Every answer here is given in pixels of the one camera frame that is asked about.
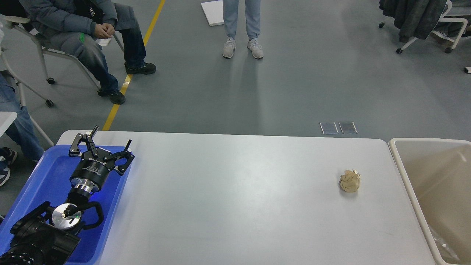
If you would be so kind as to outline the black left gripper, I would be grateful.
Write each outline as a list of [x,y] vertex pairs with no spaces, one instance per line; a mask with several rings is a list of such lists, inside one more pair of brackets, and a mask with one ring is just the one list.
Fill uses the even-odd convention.
[[[76,134],[74,141],[69,148],[69,157],[81,157],[78,166],[70,177],[73,188],[82,188],[88,193],[101,191],[111,170],[116,171],[123,176],[131,165],[135,156],[130,151],[132,140],[129,139],[123,151],[111,153],[107,149],[97,148],[93,136],[99,126],[95,126],[93,130],[85,134]],[[86,152],[81,152],[80,143],[85,143]],[[116,162],[125,159],[123,164],[117,165]]]

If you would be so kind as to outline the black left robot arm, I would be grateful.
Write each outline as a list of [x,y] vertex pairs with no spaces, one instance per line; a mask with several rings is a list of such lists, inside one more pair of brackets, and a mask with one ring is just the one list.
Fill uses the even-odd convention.
[[91,132],[45,152],[1,223],[2,265],[92,265],[104,250],[134,159]]

